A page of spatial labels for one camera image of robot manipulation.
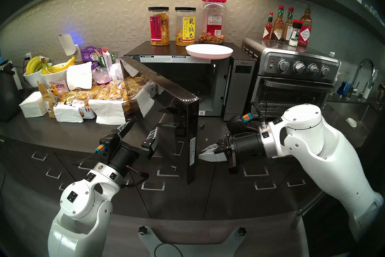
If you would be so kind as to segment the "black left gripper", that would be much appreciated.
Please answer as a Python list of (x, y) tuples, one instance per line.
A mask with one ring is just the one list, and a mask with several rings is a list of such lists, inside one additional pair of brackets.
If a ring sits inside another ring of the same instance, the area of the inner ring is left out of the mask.
[[(120, 140), (126, 136), (135, 123), (136, 119), (129, 119), (126, 123), (121, 124), (116, 128), (116, 134)], [(153, 127), (147, 138), (142, 142), (142, 148), (136, 148), (124, 141), (121, 141), (117, 149), (112, 154), (109, 161), (109, 167), (113, 168), (121, 176), (126, 176), (129, 167), (132, 167), (134, 162), (140, 156), (146, 156), (147, 159), (151, 159), (157, 149), (159, 139), (158, 129), (159, 126)]]

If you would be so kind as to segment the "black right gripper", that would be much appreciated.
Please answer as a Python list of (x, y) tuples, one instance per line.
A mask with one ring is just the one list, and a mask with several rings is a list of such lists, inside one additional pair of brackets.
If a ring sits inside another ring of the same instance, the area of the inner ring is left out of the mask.
[(241, 162), (249, 155), (258, 158), (266, 158), (262, 138), (259, 133), (243, 132), (239, 134), (227, 134), (221, 140), (221, 144), (212, 144), (199, 154), (199, 159), (207, 162), (228, 161), (230, 174), (238, 174)]

